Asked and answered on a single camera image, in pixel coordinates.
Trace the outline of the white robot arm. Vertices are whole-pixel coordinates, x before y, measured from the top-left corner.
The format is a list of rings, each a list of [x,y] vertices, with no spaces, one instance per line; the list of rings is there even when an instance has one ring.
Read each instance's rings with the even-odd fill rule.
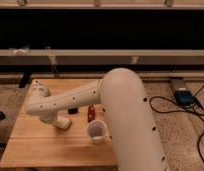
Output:
[[[100,80],[57,95],[38,83],[25,111],[43,116],[90,104],[104,109],[119,171],[170,171],[145,87],[129,69],[113,69]]]

